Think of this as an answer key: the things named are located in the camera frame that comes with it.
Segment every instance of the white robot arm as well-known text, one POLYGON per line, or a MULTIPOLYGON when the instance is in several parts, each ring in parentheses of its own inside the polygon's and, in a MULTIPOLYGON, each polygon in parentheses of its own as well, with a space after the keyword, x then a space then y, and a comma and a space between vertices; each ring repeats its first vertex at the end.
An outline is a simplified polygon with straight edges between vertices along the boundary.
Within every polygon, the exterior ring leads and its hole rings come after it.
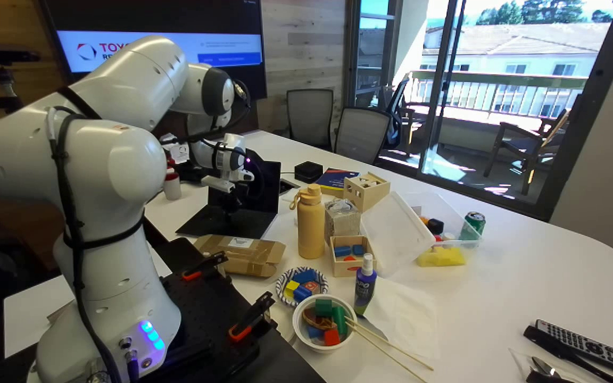
MULTIPOLYGON (((42 336, 29 381, 86 381, 95 369, 107 369, 113 383, 128 381, 125 358, 139 364, 140 376, 158 368, 181 321, 140 226, 144 204, 166 170, 163 149, 149 131, 168 109, 228 124, 237 92, 223 71, 189 64, 176 44, 150 36, 61 93, 0 119, 0 195, 50 201, 70 231, 70 239, 54 243, 54 257, 77 303, 42 336), (90 119, 67 119, 65 109, 90 119), (49 150, 61 137, 63 177, 49 150), (72 217, 61 198, 63 179, 73 194, 72 217)), ((227 134, 219 144, 198 141, 192 155, 222 170, 224 181, 248 181, 244 153, 243 139, 227 134)))

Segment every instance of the yellow block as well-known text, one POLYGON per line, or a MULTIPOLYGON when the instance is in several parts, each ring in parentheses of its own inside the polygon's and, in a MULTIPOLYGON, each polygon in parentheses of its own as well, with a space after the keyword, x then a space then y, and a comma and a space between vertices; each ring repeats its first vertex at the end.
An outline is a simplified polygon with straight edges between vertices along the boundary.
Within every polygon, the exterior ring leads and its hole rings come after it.
POLYGON ((297 289, 300 286, 299 283, 297 283, 296 281, 290 281, 287 282, 287 286, 285 286, 285 289, 283 290, 283 293, 285 293, 285 296, 289 296, 290 298, 294 298, 295 297, 295 289, 297 289))
POLYGON ((459 266, 465 264, 465 258, 459 247, 446 249, 441 245, 436 245, 422 253, 416 259, 416 263, 420 267, 459 266))

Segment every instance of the balcony railing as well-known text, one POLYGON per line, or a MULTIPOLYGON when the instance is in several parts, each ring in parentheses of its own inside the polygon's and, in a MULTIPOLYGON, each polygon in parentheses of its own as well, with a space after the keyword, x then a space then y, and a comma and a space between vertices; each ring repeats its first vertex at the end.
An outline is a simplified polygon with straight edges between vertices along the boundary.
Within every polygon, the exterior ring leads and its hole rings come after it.
MULTIPOLYGON (((410 102, 430 101, 435 71, 411 72, 410 102)), ((518 116, 555 117, 574 104, 588 78, 453 72, 447 106, 518 116)))

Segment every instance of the sky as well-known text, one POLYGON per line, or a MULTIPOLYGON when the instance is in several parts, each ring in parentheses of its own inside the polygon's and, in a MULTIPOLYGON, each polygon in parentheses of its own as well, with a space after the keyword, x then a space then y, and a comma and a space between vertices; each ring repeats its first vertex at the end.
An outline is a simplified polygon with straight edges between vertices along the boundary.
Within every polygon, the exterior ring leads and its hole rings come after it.
MULTIPOLYGON (((467 0, 465 5, 466 15, 479 16, 483 10, 489 8, 500 8, 506 0, 467 0)), ((524 3, 524 0, 516 0, 519 5, 524 3)), ((594 10, 613 11, 611 0, 586 0, 583 9, 584 13, 592 13, 594 10)), ((361 13, 370 14, 386 14, 387 4, 389 0, 362 0, 361 13)), ((446 7, 448 0, 429 0, 427 10, 428 19, 445 19, 446 7)), ((361 20, 361 28, 384 28, 384 20, 363 19, 361 20)))

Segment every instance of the black remote control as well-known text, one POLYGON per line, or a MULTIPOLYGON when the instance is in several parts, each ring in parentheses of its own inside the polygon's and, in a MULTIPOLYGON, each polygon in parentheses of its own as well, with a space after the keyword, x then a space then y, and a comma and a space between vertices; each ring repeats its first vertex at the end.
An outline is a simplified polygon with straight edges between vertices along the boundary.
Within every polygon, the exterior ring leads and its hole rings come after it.
POLYGON ((613 347, 540 319, 536 321, 536 329, 552 335, 555 339, 571 347, 576 354, 613 368, 613 347))

